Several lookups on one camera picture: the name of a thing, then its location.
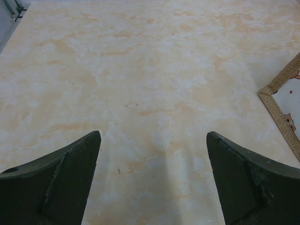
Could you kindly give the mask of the burlap canvas tote bag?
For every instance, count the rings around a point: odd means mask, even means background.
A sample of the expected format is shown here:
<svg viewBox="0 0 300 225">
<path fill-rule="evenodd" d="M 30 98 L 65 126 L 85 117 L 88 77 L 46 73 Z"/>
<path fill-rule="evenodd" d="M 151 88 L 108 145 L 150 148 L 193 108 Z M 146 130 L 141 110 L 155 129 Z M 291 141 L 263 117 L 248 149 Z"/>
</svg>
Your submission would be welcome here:
<svg viewBox="0 0 300 225">
<path fill-rule="evenodd" d="M 300 158 L 300 55 L 297 54 L 258 96 L 297 159 Z"/>
</svg>

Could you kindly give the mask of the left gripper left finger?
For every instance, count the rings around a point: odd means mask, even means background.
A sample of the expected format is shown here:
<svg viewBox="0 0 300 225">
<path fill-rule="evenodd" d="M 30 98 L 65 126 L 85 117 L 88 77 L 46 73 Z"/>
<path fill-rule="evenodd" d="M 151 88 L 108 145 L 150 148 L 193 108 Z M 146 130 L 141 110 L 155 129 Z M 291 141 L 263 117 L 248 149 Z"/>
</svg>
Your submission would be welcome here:
<svg viewBox="0 0 300 225">
<path fill-rule="evenodd" d="M 101 136 L 70 145 L 0 174 L 2 225 L 80 225 L 97 165 Z"/>
</svg>

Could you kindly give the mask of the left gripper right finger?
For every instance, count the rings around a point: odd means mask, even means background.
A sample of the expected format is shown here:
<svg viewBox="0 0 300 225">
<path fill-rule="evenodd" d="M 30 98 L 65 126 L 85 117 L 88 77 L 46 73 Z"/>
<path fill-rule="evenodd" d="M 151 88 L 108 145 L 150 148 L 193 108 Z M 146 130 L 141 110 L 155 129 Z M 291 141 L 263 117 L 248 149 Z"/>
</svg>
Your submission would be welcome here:
<svg viewBox="0 0 300 225">
<path fill-rule="evenodd" d="M 243 148 L 217 132 L 206 143 L 227 225 L 298 225 L 300 170 Z"/>
</svg>

